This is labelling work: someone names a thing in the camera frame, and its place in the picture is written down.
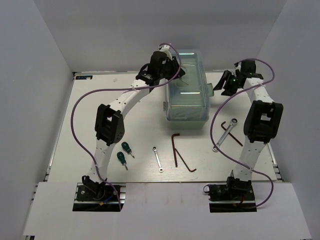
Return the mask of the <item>green plastic toolbox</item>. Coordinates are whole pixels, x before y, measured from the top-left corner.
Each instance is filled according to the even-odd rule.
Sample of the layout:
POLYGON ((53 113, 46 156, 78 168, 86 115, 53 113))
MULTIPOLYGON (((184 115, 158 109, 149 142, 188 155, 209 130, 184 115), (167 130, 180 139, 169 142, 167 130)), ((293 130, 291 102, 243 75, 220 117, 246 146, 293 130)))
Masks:
POLYGON ((179 50, 183 76, 165 86, 165 115, 172 129, 198 130, 209 120, 210 91, 202 54, 179 50))

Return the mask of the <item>large silver ratchet wrench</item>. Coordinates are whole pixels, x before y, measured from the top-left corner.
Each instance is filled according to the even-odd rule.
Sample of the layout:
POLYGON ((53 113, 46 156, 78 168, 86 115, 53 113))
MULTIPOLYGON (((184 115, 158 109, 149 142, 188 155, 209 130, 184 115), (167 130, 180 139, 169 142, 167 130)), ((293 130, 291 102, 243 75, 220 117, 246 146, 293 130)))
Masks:
POLYGON ((238 120, 236 118, 232 118, 229 126, 226 128, 226 130, 224 131, 224 133, 222 134, 222 136, 220 137, 220 139, 218 140, 218 142, 216 143, 216 146, 212 147, 212 151, 217 153, 218 149, 220 148, 221 144, 223 143, 223 141, 226 139, 227 135, 232 131, 232 129, 238 124, 238 120))

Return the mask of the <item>green stubby screwdriver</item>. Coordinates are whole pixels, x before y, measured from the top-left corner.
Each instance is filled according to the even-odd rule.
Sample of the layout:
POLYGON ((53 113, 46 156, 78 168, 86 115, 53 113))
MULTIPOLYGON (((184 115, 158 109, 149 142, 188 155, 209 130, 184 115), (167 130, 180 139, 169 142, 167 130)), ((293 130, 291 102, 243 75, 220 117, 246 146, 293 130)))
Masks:
POLYGON ((131 155, 133 158, 135 158, 135 156, 134 156, 134 154, 133 154, 133 152, 132 152, 132 149, 130 148, 129 144, 128 144, 126 141, 124 141, 124 142, 121 143, 121 147, 122 147, 122 149, 123 149, 127 154, 129 154, 129 155, 131 155))
POLYGON ((119 162, 125 167, 125 169, 128 171, 128 166, 127 166, 127 161, 125 159, 125 155, 122 151, 119 151, 117 154, 117 159, 119 160, 119 162))

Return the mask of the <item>small silver wrench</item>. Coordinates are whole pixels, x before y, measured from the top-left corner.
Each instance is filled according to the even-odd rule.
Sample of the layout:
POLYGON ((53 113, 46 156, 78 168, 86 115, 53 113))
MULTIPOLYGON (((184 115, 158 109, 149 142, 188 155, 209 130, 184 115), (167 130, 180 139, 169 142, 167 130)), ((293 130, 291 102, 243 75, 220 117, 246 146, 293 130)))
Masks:
POLYGON ((152 148, 153 152, 154 152, 154 155, 155 155, 155 158, 156 158, 156 161, 157 161, 157 164, 158 164, 158 167, 159 167, 159 172, 160 173, 163 173, 164 172, 164 169, 161 165, 161 162, 160 162, 160 158, 159 158, 159 155, 158 155, 158 151, 157 151, 157 148, 154 146, 152 148))

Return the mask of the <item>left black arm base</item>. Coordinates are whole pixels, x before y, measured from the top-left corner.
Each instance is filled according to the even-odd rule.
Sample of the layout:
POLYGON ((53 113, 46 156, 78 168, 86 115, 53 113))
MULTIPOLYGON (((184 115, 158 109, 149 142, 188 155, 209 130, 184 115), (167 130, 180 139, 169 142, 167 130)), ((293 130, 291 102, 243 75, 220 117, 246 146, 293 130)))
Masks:
POLYGON ((126 186, 113 186, 95 182, 84 175, 77 184, 73 207, 74 212, 120 212, 126 198, 126 186))

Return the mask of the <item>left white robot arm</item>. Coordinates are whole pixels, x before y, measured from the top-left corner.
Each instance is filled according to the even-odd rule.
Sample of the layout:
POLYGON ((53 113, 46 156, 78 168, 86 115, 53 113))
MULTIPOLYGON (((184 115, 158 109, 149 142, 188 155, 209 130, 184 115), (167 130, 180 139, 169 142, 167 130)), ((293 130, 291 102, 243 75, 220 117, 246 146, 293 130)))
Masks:
POLYGON ((94 130, 96 149, 94 162, 87 175, 82 177, 83 185, 94 199, 105 196, 107 168, 115 145, 125 135, 124 119, 129 111, 156 86, 162 79, 174 80, 183 76, 181 58, 164 51, 155 51, 150 62, 145 64, 136 75, 129 90, 125 90, 116 100, 108 105, 101 104, 97 109, 94 130))

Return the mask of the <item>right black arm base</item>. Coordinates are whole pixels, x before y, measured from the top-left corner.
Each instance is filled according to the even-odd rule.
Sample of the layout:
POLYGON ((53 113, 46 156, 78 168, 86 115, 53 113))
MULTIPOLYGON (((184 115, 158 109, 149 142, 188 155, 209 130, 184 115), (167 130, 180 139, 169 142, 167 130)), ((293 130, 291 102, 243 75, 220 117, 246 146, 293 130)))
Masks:
POLYGON ((256 200, 252 182, 229 176, 224 184, 207 184, 203 193, 209 196, 211 213, 256 212, 256 200))

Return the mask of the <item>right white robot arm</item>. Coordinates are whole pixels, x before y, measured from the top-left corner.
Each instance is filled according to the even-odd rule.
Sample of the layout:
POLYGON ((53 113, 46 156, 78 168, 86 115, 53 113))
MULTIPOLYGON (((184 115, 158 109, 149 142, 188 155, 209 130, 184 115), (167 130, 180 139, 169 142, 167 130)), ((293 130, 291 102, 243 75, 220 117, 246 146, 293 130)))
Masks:
POLYGON ((247 93, 251 106, 243 125, 245 141, 239 160, 227 178, 226 195, 236 200, 246 194, 252 185, 252 174, 265 146, 278 133, 284 106, 268 94, 262 74, 257 73, 257 60, 247 58, 235 63, 233 71, 225 70, 213 88, 221 90, 230 100, 247 93))

